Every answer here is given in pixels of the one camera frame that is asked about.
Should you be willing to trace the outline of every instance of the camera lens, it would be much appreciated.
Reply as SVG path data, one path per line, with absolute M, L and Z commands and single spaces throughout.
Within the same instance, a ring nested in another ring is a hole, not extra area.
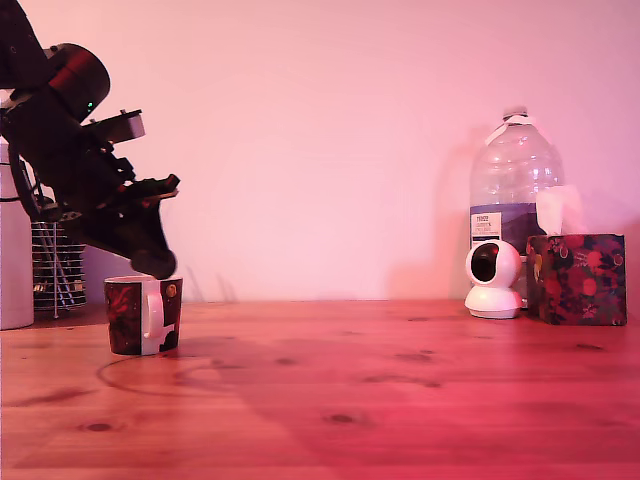
M 471 257 L 471 273 L 481 282 L 488 282 L 496 276 L 498 245 L 485 243 L 480 245 Z

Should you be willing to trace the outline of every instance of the bottle cap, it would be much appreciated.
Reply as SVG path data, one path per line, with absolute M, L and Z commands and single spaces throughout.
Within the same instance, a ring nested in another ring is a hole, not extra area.
M 502 114 L 502 121 L 506 122 L 510 117 L 520 115 L 522 117 L 528 117 L 529 112 L 527 111 L 527 107 L 524 105 L 516 105 L 514 107 L 509 107 L 504 110 Z

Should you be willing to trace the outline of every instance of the mug handle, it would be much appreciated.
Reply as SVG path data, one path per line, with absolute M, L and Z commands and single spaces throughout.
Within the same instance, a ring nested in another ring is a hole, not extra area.
M 164 328 L 164 309 L 162 307 L 162 297 L 160 293 L 150 293 L 147 296 L 147 304 L 149 307 L 149 331 L 145 332 L 144 338 L 159 337 Z

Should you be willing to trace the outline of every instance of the bottle label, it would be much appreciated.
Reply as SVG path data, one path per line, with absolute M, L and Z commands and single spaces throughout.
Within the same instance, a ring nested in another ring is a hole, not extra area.
M 544 235 L 535 203 L 506 203 L 471 207 L 471 247 L 485 240 L 504 240 L 526 255 L 530 235 Z

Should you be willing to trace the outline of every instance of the white cylinder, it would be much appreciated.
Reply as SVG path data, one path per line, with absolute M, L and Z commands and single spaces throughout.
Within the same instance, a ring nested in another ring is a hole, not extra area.
M 0 197 L 16 197 L 8 145 L 0 142 Z M 33 323 L 31 220 L 20 202 L 0 203 L 0 330 Z

